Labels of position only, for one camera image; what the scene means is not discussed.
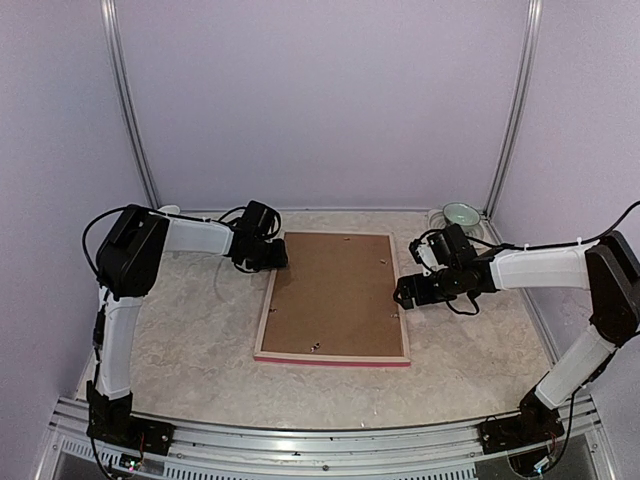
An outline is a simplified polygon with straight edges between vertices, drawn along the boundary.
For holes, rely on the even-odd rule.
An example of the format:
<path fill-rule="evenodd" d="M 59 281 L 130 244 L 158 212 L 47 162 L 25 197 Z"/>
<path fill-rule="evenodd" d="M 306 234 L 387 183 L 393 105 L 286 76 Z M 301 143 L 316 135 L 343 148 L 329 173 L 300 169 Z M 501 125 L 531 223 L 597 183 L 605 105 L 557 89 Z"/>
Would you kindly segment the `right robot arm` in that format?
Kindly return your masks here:
<path fill-rule="evenodd" d="M 521 400 L 511 433 L 535 442 L 557 422 L 558 408 L 606 368 L 639 334 L 639 260 L 625 236 L 613 229 L 572 242 L 517 246 L 481 242 L 459 226 L 431 230 L 410 243 L 421 272 L 401 277 L 394 301 L 405 310 L 444 304 L 464 296 L 469 315 L 479 314 L 484 294 L 523 290 L 538 305 L 552 305 L 581 320 L 553 367 Z"/>

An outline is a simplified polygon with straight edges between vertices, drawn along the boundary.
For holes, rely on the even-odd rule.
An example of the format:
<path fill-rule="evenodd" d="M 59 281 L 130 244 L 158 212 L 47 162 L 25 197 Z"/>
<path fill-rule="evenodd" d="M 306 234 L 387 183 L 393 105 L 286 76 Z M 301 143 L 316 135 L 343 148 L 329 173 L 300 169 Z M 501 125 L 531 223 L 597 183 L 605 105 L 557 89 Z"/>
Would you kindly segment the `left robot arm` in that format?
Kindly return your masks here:
<path fill-rule="evenodd" d="M 176 206 L 154 210 L 136 204 L 114 210 L 117 219 L 88 261 L 99 285 L 94 328 L 96 367 L 87 387 L 92 436 L 133 443 L 140 424 L 131 415 L 130 363 L 138 316 L 157 280 L 166 252 L 228 258 L 242 273 L 283 269 L 288 256 L 280 214 L 250 201 L 219 219 L 184 215 Z"/>

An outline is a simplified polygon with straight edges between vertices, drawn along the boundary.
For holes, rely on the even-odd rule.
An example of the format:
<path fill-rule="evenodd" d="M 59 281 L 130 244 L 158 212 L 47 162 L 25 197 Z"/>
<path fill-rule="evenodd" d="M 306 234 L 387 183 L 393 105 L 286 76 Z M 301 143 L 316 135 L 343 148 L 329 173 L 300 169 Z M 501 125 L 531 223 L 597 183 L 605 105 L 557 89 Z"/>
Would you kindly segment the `green teacup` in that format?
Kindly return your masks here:
<path fill-rule="evenodd" d="M 442 209 L 447 225 L 458 225 L 463 231 L 469 232 L 481 222 L 480 213 L 472 206 L 462 202 L 451 202 Z"/>

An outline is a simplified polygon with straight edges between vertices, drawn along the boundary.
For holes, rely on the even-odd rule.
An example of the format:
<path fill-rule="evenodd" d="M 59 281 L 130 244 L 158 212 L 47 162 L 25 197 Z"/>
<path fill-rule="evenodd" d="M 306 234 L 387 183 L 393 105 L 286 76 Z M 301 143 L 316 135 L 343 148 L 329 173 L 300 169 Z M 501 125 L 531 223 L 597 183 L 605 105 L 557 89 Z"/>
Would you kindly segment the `white paper cup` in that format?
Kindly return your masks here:
<path fill-rule="evenodd" d="M 181 209 L 178 205 L 164 205 L 159 208 L 159 211 L 166 214 L 179 214 Z"/>

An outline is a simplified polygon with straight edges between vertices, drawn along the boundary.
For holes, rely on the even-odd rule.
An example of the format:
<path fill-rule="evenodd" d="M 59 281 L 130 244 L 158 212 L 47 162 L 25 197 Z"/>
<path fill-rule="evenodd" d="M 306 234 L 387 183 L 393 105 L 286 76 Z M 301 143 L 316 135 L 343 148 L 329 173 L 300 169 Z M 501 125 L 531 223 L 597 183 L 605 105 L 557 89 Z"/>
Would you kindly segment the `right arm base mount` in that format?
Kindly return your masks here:
<path fill-rule="evenodd" d="M 547 442 L 565 434 L 559 418 L 537 423 L 523 415 L 487 420 L 478 425 L 478 434 L 485 455 Z"/>

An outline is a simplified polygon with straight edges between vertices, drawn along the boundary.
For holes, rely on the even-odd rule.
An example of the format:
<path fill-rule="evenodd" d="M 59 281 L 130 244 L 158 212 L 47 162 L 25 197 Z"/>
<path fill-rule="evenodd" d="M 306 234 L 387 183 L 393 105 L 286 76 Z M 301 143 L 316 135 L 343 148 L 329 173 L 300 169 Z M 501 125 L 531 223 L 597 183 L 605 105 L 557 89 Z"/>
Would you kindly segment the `aluminium front rail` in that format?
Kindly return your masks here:
<path fill-rule="evenodd" d="M 513 465 L 531 445 L 487 454 L 482 417 L 431 424 L 351 428 L 234 425 L 140 412 L 174 425 L 166 455 L 147 453 L 138 470 L 121 467 L 128 450 L 90 441 L 88 404 L 61 397 L 45 429 L 31 478 L 55 479 L 71 461 L 82 478 L 130 479 L 515 479 Z"/>

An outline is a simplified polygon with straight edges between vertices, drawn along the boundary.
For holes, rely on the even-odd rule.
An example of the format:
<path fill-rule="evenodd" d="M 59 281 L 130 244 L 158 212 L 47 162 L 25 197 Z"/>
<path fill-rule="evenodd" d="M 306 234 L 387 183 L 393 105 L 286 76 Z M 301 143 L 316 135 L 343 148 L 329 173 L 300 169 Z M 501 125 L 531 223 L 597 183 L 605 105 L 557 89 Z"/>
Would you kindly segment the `left aluminium post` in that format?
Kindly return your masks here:
<path fill-rule="evenodd" d="M 160 194 L 147 159 L 135 112 L 119 29 L 116 2 L 113 0 L 102 0 L 100 2 L 100 11 L 117 97 L 124 127 L 131 146 L 134 165 L 147 203 L 151 207 L 157 208 L 160 206 Z"/>

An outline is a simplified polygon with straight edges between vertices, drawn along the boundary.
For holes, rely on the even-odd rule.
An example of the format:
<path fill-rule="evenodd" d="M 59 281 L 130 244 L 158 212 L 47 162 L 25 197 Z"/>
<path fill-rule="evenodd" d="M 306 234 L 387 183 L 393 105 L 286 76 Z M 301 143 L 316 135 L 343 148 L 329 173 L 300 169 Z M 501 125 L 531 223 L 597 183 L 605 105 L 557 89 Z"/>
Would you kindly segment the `aluminium post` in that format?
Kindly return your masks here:
<path fill-rule="evenodd" d="M 119 29 L 116 2 L 113 0 L 102 0 L 100 2 L 100 11 L 117 97 L 124 127 L 131 146 L 134 165 L 147 203 L 151 207 L 157 208 L 160 206 L 160 194 L 147 159 L 135 112 Z"/>
<path fill-rule="evenodd" d="M 523 43 L 506 129 L 499 150 L 498 162 L 489 189 L 488 198 L 483 209 L 484 216 L 488 222 L 490 222 L 497 213 L 500 198 L 504 191 L 513 160 L 518 133 L 525 111 L 529 84 L 534 70 L 542 13 L 542 0 L 530 0 L 528 2 Z"/>

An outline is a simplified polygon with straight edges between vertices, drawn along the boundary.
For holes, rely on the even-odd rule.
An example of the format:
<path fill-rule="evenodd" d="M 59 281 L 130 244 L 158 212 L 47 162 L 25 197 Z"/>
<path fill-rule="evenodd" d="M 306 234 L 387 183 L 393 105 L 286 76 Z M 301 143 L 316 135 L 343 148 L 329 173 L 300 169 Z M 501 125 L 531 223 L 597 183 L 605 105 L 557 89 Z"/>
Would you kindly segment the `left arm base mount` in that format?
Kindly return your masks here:
<path fill-rule="evenodd" d="M 161 456 L 168 455 L 174 432 L 171 423 L 139 417 L 130 417 L 121 425 L 91 420 L 87 429 L 87 435 L 95 440 Z"/>

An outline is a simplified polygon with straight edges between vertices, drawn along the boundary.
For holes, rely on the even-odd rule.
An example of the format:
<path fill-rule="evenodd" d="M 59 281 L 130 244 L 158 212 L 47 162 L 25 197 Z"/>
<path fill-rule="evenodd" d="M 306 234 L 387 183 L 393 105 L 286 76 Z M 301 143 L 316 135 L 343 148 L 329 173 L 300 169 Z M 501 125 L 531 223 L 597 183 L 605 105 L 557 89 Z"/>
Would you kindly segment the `right aluminium post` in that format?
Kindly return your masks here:
<path fill-rule="evenodd" d="M 530 0 L 528 2 L 523 43 L 506 129 L 499 150 L 498 162 L 489 189 L 488 198 L 483 209 L 484 216 L 488 222 L 490 222 L 497 213 L 500 198 L 504 191 L 513 160 L 518 133 L 525 111 L 529 84 L 534 70 L 542 13 L 542 0 Z"/>

